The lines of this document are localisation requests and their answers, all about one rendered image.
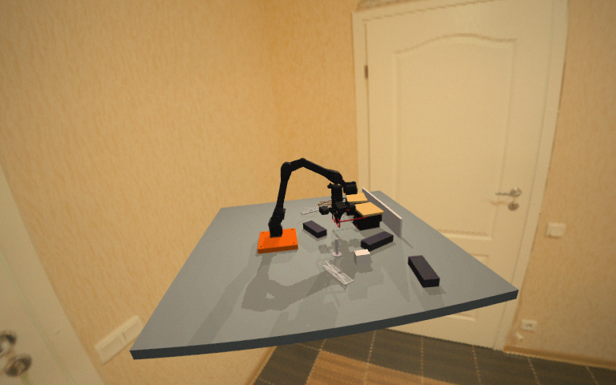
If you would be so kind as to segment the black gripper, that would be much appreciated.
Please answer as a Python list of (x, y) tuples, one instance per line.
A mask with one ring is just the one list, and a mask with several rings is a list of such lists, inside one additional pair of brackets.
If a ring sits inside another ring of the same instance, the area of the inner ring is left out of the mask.
[[(336, 201), (343, 201), (343, 198), (342, 198), (342, 196), (341, 196), (341, 197), (331, 197), (331, 200), (332, 200), (332, 204), (331, 204), (331, 206), (332, 206), (332, 207), (327, 208), (327, 206), (321, 206), (321, 207), (319, 207), (319, 212), (320, 212), (322, 215), (327, 215), (327, 214), (329, 213), (329, 211), (330, 211), (330, 213), (331, 213), (332, 215), (334, 215), (334, 218), (335, 218), (335, 220), (336, 220), (336, 222), (337, 222), (337, 224), (338, 224), (338, 219), (339, 219), (339, 220), (341, 220), (341, 217), (342, 217), (342, 215), (343, 215), (344, 213), (337, 213), (336, 209), (335, 209), (335, 210), (333, 210), (333, 202), (334, 202), (335, 200), (336, 200)], [(353, 204), (352, 202), (350, 202), (350, 208), (349, 208), (349, 210), (350, 210), (350, 211), (356, 210), (356, 205), (355, 205), (355, 204)]]

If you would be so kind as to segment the white flat panel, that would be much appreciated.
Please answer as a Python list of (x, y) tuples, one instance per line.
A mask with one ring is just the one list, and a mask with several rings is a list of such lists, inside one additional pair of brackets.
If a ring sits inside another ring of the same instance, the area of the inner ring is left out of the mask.
[(403, 218), (391, 211), (391, 209), (370, 194), (365, 188), (363, 188), (363, 193), (366, 196), (367, 203), (371, 202), (373, 205), (384, 211), (384, 214), (382, 214), (382, 222), (384, 222), (397, 237), (401, 238)]

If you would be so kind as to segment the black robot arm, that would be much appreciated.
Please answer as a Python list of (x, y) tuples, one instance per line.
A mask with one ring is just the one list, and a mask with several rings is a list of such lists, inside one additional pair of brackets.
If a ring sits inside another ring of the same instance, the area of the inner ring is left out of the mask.
[[(329, 183), (327, 188), (331, 188), (331, 196), (332, 197), (341, 197), (342, 196), (342, 188), (343, 193), (346, 195), (354, 195), (358, 194), (356, 181), (345, 182), (342, 179), (342, 175), (340, 172), (324, 168), (318, 164), (315, 164), (305, 158), (301, 158), (299, 160), (294, 160), (291, 162), (284, 162), (281, 166), (281, 183), (278, 192), (277, 204), (274, 209), (272, 217), (269, 219), (269, 238), (282, 237), (282, 225), (281, 222), (284, 220), (286, 209), (283, 208), (285, 195), (286, 195), (286, 187), (288, 180), (292, 171), (295, 171), (299, 168), (307, 168), (313, 172), (316, 172), (326, 179), (331, 181), (333, 184)], [(338, 185), (340, 184), (340, 185)], [(350, 202), (343, 201), (334, 201), (333, 202), (333, 210), (336, 209), (338, 213), (346, 213), (347, 209), (350, 208)]]

